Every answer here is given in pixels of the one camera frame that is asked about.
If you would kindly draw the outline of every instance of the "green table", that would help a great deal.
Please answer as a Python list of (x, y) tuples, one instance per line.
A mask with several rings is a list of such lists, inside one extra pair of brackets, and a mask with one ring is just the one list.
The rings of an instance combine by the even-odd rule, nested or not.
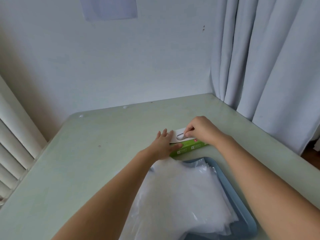
[[(157, 131), (205, 115), (320, 208), (320, 171), (211, 94), (131, 104), (71, 115), (0, 210), (0, 238), (49, 240)], [(228, 165), (212, 146), (179, 160), (212, 157), (239, 196)], [(268, 239), (262, 229), (256, 239)]]

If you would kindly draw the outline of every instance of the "person's left hand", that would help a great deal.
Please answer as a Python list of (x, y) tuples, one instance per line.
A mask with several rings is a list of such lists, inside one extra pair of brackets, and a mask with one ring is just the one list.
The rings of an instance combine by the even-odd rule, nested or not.
[(181, 143), (170, 145), (173, 134), (173, 130), (167, 133), (167, 129), (164, 129), (162, 134), (159, 131), (156, 139), (145, 149), (155, 161), (166, 159), (170, 153), (182, 147)]

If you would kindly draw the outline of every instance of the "person's right arm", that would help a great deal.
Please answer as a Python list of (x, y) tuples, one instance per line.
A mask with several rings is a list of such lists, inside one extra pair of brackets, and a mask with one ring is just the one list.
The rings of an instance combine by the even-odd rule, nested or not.
[(218, 149), (270, 239), (320, 239), (320, 210), (231, 136), (204, 116), (195, 117), (184, 133)]

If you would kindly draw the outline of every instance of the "person's left arm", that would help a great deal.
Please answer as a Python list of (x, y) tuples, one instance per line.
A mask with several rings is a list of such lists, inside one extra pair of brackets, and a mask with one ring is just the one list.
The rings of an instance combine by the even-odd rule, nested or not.
[(156, 139), (137, 155), (55, 234), (52, 240), (118, 240), (131, 205), (150, 167), (181, 148), (170, 146), (173, 131), (160, 131)]

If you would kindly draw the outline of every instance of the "blue tray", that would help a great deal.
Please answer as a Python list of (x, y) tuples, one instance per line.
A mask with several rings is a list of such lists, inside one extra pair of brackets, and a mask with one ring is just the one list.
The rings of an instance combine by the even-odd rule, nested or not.
[[(226, 193), (226, 196), (228, 197), (230, 204), (232, 205), (234, 211), (236, 212), (239, 218), (238, 221), (230, 224), (231, 235), (223, 236), (215, 233), (207, 233), (203, 235), (211, 236), (211, 238), (213, 237), (214, 239), (219, 240), (247, 239), (256, 236), (258, 231), (257, 224), (254, 221), (254, 218), (252, 217), (246, 206), (243, 204), (242, 200), (240, 199), (240, 197), (238, 196), (238, 194), (236, 193), (226, 176), (223, 174), (217, 162), (210, 157), (200, 157), (184, 161), (184, 163), (193, 163), (202, 158), (204, 158), (205, 162), (208, 165), (215, 168), (220, 183)], [(189, 233), (186, 235), (185, 240), (208, 240), (208, 238)]]

